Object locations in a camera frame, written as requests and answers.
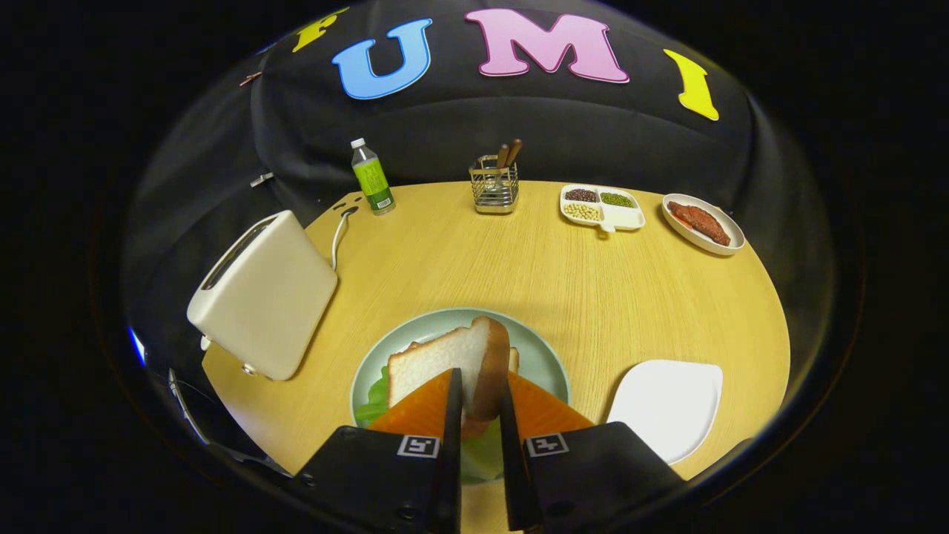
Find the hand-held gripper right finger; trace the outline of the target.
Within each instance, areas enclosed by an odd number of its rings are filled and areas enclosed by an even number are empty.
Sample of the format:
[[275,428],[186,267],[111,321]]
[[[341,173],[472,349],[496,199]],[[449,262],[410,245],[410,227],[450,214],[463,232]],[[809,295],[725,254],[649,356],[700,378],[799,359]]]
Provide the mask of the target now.
[[515,373],[500,429],[512,531],[621,533],[685,487],[626,423],[591,423]]

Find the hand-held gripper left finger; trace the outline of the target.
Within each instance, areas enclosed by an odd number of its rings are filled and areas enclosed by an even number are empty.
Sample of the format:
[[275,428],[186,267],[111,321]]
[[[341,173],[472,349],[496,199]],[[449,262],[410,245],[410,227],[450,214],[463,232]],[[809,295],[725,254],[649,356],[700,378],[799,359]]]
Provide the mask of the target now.
[[331,533],[460,532],[460,369],[412,392],[401,409],[425,432],[339,426],[291,480],[291,499]]

